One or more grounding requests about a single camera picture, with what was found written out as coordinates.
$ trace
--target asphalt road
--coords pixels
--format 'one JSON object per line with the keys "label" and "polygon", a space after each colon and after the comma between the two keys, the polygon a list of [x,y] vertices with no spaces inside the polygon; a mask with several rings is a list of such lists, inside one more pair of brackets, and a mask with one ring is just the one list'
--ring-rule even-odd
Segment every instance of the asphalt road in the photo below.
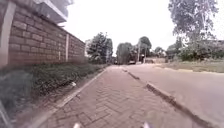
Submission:
{"label": "asphalt road", "polygon": [[224,127],[224,74],[176,71],[150,64],[124,68],[168,92],[201,118]]}

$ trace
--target brick paved sidewalk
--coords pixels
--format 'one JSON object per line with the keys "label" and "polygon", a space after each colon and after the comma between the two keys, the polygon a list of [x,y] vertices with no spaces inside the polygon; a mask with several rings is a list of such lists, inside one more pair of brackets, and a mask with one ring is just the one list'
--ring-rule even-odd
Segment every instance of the brick paved sidewalk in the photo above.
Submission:
{"label": "brick paved sidewalk", "polygon": [[40,128],[200,128],[119,67],[107,71]]}

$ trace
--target sidewalk edge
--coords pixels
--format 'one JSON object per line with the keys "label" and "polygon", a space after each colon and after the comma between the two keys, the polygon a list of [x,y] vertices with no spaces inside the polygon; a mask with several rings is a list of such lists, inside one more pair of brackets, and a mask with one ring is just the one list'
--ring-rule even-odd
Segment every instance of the sidewalk edge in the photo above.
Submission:
{"label": "sidewalk edge", "polygon": [[123,69],[123,71],[126,72],[127,74],[129,74],[131,77],[133,77],[137,81],[139,81],[139,82],[141,82],[143,84],[146,84],[146,87],[147,87],[147,89],[149,91],[153,92],[155,95],[158,95],[164,101],[166,101],[167,103],[169,103],[172,106],[174,106],[176,109],[180,110],[181,112],[183,112],[184,114],[189,116],[193,121],[197,122],[199,125],[201,125],[201,126],[203,126],[205,128],[219,128],[217,125],[211,123],[208,120],[202,119],[200,116],[198,116],[195,113],[193,113],[190,109],[188,109],[187,107],[182,105],[180,102],[178,102],[175,99],[175,97],[173,97],[170,94],[168,94],[167,92],[157,88],[152,83],[149,83],[149,82],[145,83],[145,82],[143,82],[138,76],[134,75],[133,73],[129,72],[126,69]]}
{"label": "sidewalk edge", "polygon": [[50,118],[54,113],[56,113],[60,108],[62,108],[66,103],[68,103],[72,98],[74,98],[77,94],[79,94],[82,90],[88,87],[92,82],[94,82],[97,78],[103,75],[106,72],[107,68],[103,69],[101,73],[96,75],[86,84],[84,84],[79,89],[75,90],[70,95],[66,96],[64,99],[57,101],[56,103],[52,104],[51,107],[48,109],[40,112],[39,115],[34,117],[29,123],[26,123],[22,128],[38,128],[40,127],[48,118]]}

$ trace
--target bush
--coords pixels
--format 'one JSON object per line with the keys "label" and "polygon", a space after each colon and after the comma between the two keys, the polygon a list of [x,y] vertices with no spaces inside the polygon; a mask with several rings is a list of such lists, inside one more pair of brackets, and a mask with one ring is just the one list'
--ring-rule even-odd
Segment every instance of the bush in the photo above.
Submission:
{"label": "bush", "polygon": [[0,71],[0,99],[10,110],[20,110],[24,104],[36,101],[59,87],[78,81],[102,66],[73,63],[42,64]]}
{"label": "bush", "polygon": [[218,43],[193,43],[182,49],[179,57],[183,61],[220,59],[224,57],[224,46]]}

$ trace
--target pole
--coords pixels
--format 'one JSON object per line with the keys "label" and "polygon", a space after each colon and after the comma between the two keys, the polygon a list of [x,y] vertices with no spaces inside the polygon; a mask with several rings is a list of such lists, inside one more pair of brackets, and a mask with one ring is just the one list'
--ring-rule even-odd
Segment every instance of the pole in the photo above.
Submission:
{"label": "pole", "polygon": [[2,102],[0,101],[0,117],[3,119],[5,125],[7,128],[13,128],[11,122],[10,122],[10,119],[5,111],[5,108],[2,104]]}
{"label": "pole", "polygon": [[145,63],[145,60],[146,60],[146,50],[147,50],[147,48],[145,49],[144,63]]}
{"label": "pole", "polygon": [[139,62],[139,56],[140,56],[140,45],[138,44],[138,60],[137,60],[137,62]]}

